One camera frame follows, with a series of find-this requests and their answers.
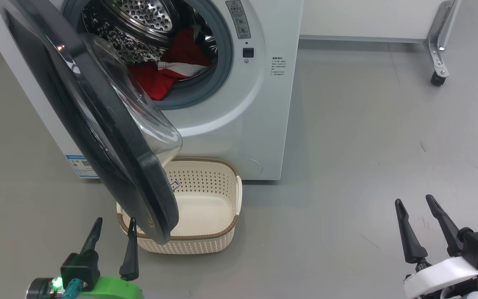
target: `laundry basket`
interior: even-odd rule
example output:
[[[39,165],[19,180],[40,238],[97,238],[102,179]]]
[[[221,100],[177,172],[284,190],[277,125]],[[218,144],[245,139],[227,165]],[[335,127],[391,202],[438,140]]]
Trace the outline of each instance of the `laundry basket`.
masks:
[[[243,186],[237,170],[226,161],[178,157],[165,166],[180,217],[171,240],[159,245],[138,227],[138,244],[150,252],[200,254],[226,248],[241,212]],[[117,205],[117,219],[127,233],[130,217]]]

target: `red garment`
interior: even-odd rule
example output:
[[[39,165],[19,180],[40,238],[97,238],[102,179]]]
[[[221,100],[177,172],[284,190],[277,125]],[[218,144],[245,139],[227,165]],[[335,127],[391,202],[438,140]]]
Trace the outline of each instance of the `red garment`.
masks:
[[[163,99],[178,79],[190,78],[210,66],[211,63],[195,44],[197,34],[198,30],[192,27],[180,30],[173,46],[161,57],[161,62],[129,66],[130,72],[150,98]]]

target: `caster wheel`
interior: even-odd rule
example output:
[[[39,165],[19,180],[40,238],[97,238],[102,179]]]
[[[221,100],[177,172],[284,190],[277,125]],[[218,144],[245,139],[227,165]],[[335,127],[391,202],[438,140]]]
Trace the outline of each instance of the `caster wheel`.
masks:
[[[444,85],[444,82],[446,82],[446,78],[442,78],[436,72],[433,73],[433,76],[431,77],[431,84],[432,85],[442,86],[442,85]]]

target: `stainless steel drum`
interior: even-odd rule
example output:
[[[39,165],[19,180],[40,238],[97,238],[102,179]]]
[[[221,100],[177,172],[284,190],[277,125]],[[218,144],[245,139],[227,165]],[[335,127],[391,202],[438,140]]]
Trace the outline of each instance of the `stainless steel drum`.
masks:
[[[158,61],[180,28],[171,0],[91,0],[82,19],[86,30],[111,42],[127,65]]]

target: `gray floor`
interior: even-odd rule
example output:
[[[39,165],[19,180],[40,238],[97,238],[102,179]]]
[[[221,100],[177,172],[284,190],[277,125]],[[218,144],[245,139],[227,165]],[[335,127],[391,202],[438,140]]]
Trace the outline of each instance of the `gray floor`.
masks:
[[[478,230],[478,1],[466,1],[429,84],[419,45],[300,43],[281,181],[244,186],[221,253],[140,251],[146,298],[404,298],[394,199],[430,262],[446,258],[424,196]],[[80,180],[0,56],[0,298],[52,277],[105,219],[97,250],[117,274],[127,238],[103,185]]]

